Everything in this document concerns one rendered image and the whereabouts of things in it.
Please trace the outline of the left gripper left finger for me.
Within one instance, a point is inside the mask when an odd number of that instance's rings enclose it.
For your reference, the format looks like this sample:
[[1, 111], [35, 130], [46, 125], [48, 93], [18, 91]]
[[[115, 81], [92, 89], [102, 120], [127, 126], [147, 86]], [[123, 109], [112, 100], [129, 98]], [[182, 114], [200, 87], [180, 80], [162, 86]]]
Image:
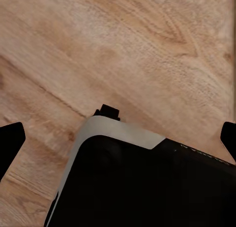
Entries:
[[21, 122], [0, 127], [0, 181], [26, 140]]

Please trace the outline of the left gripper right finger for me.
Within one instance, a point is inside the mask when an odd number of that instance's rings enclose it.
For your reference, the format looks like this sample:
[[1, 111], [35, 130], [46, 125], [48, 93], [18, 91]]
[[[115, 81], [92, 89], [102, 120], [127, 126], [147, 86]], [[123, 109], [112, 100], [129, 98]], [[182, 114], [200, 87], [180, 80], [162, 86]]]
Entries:
[[236, 124], [225, 122], [220, 139], [236, 161]]

